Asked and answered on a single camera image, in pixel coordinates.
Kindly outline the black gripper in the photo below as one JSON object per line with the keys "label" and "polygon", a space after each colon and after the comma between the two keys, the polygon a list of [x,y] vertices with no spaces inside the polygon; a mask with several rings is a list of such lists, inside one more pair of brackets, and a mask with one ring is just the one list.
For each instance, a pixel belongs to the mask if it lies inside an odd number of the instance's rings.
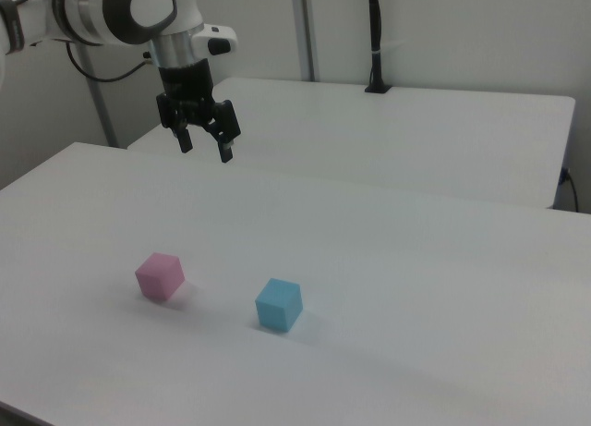
{"label": "black gripper", "polygon": [[241,128],[232,102],[213,100],[209,61],[202,59],[186,67],[161,67],[159,73],[164,88],[156,98],[161,125],[172,131],[181,153],[193,149],[187,121],[208,121],[205,129],[216,140],[221,161],[231,161],[232,145],[241,135]]}

